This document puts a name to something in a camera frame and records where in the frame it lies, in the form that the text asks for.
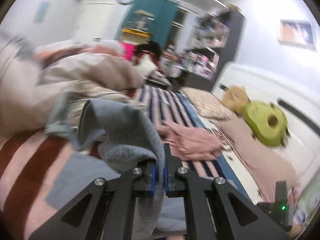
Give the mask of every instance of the wall picture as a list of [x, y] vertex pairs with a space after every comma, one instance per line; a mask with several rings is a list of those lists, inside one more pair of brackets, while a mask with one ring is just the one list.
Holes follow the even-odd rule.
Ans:
[[282, 20], [280, 42], [312, 50], [316, 49], [310, 22]]

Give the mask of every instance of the screw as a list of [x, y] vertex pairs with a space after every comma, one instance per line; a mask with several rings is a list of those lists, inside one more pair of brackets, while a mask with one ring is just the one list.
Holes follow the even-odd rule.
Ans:
[[219, 184], [219, 185], [222, 185], [222, 184], [225, 184], [226, 180], [225, 178], [222, 178], [222, 177], [217, 177], [215, 179], [216, 183]]
[[102, 186], [104, 184], [105, 179], [104, 178], [97, 178], [94, 180], [95, 185]]
[[185, 167], [180, 167], [180, 168], [178, 168], [178, 172], [180, 174], [186, 174], [188, 172], [188, 169]]
[[139, 175], [139, 174], [141, 174], [141, 172], [142, 172], [142, 169], [140, 169], [140, 168], [133, 168], [133, 170], [132, 170], [132, 173], [134, 175]]

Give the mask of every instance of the white door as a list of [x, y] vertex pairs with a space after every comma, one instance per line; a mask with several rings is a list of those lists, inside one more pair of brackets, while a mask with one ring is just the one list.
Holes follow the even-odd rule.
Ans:
[[76, 23], [73, 39], [80, 42], [102, 38], [111, 23], [115, 3], [85, 3]]

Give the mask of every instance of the bed frame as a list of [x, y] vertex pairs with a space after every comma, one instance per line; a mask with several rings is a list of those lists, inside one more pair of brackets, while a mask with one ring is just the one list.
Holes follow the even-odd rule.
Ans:
[[[285, 149], [276, 152], [294, 166], [300, 176], [301, 193], [320, 169], [320, 98], [308, 88], [265, 70], [229, 62], [211, 93], [221, 99], [225, 88], [245, 87], [250, 100], [278, 105], [286, 114], [291, 137]], [[320, 222], [320, 210], [299, 239]]]

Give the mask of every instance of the brown stuffed animal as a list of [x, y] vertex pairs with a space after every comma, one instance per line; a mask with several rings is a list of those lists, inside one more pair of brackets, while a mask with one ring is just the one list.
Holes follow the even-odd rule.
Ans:
[[221, 103], [229, 110], [241, 115], [249, 101], [245, 87], [231, 86], [223, 94]]

